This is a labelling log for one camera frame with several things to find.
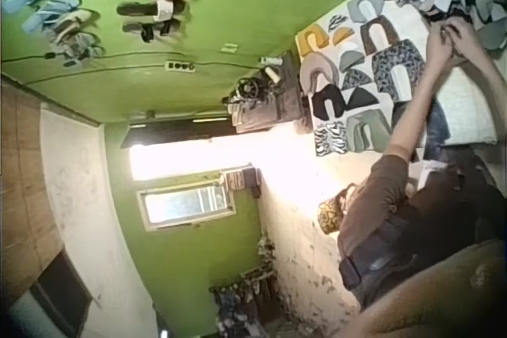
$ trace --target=wall socket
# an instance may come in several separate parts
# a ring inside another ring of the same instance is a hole
[[[195,73],[196,67],[193,63],[187,63],[184,61],[166,61],[164,65],[166,71],[179,71],[182,73]]]

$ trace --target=floor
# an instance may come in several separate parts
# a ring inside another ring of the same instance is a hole
[[[379,158],[375,152],[316,158],[311,133],[298,134],[293,125],[259,134],[253,164],[261,169],[259,200],[263,230],[276,247],[277,270],[284,303],[307,330],[327,336],[346,325],[356,313],[353,296],[341,285],[337,233],[320,230],[315,211],[324,199],[350,182],[361,182]],[[505,146],[477,146],[505,190]],[[417,178],[420,165],[410,168]]]

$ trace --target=wooden panel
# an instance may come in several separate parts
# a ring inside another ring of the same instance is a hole
[[[17,144],[19,150],[40,151],[40,105],[26,96],[17,98]]]
[[[17,149],[16,94],[2,86],[2,149]]]
[[[7,306],[15,303],[40,273],[39,258],[31,237],[10,249],[2,247],[2,301]]]
[[[2,298],[12,305],[63,248],[44,181],[40,104],[2,86]]]

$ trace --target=brown shirt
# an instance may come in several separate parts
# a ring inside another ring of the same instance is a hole
[[[505,199],[477,176],[475,167],[462,173],[464,177],[449,170],[431,173],[426,186],[407,199],[408,164],[403,159],[384,155],[372,166],[341,224],[337,242],[341,256],[351,257],[390,213],[408,223],[396,241],[383,240],[403,259],[367,276],[354,291],[363,307],[420,270],[474,244],[478,218],[496,226],[495,237],[503,237]],[[374,253],[376,247],[368,251]]]
[[[342,256],[349,256],[390,213],[396,212],[405,200],[408,177],[408,164],[398,156],[382,156],[372,166],[341,223],[338,248]]]

